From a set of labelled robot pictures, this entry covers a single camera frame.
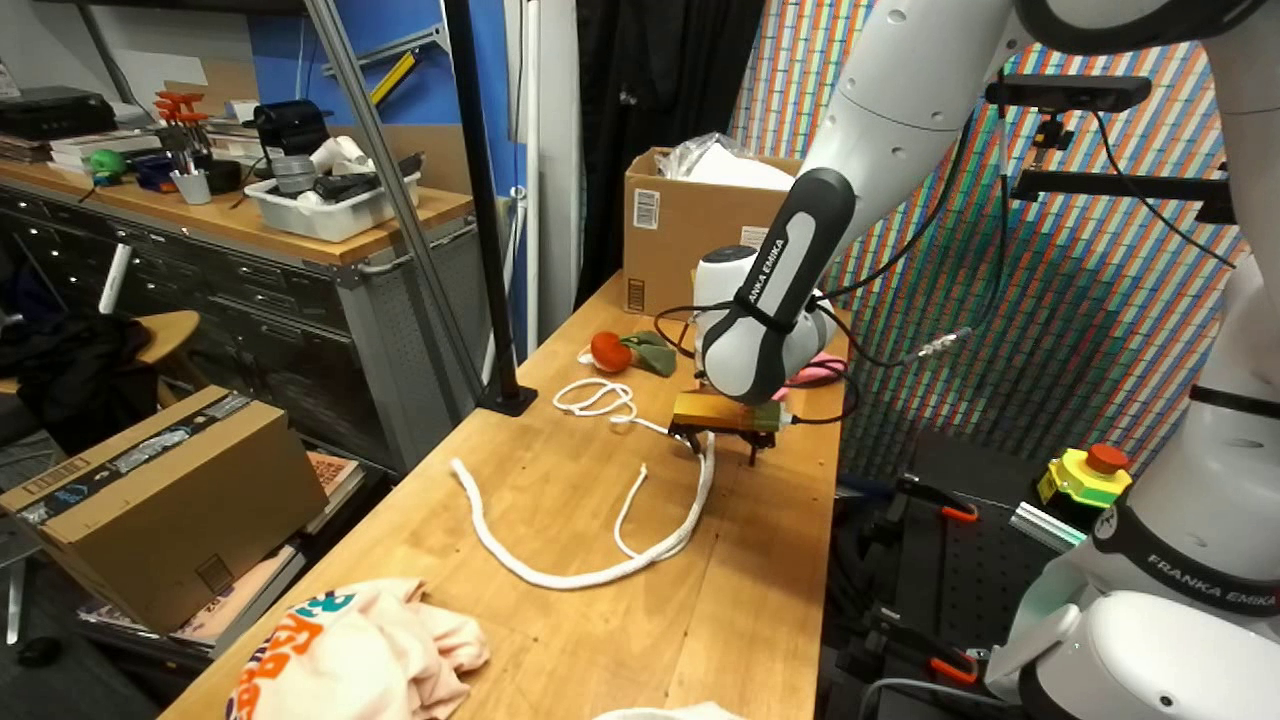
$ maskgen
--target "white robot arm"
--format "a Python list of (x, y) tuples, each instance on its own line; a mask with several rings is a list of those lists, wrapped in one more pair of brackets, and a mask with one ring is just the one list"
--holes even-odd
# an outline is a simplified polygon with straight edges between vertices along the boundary
[[(727, 299), (698, 332), (703, 375), (754, 403), (801, 367), (795, 323), (827, 258), (929, 176), (1019, 32), (1059, 51), (1203, 42), (1254, 262), (1237, 269), (1188, 415), (1096, 540), (1026, 588), (991, 689), (1025, 702), (1037, 683), (1070, 717), (1237, 717), (1223, 695), (1258, 709), (1280, 694), (1253, 676), (1280, 676), (1280, 299), (1265, 285), (1280, 277), (1280, 6), (879, 0), (747, 281), (698, 295)], [(1158, 631), (1158, 670), (1127, 648), (1137, 631), (1108, 631), (1122, 622)], [(1174, 648), (1206, 676), (1174, 683)]]

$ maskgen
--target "floor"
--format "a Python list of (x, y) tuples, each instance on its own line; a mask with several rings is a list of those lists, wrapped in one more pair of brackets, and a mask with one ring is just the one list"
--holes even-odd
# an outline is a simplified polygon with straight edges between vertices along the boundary
[[(53, 462), (58, 462), (58, 450), (45, 431), (0, 450), (0, 490), (21, 486)], [(0, 568), (22, 545), (28, 540), (21, 534), (0, 527)], [(17, 648), (0, 646), (3, 720), (146, 720), (158, 713), (154, 702), (102, 658), (102, 648), (74, 631), (81, 599), (84, 591), (58, 568), (45, 561), (28, 564), (22, 641), (53, 637), (63, 651), (45, 670), (22, 670)]]

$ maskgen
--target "cardboard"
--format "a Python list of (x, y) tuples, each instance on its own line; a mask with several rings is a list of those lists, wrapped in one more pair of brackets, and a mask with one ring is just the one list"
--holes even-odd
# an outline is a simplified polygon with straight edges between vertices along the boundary
[(666, 149), (648, 149), (623, 176), (623, 289), (630, 311), (692, 306), (692, 269), (713, 248), (761, 245), (785, 194), (665, 181)]
[(172, 631), (324, 513), (279, 409), (204, 387), (17, 486), (49, 558), (90, 598)]

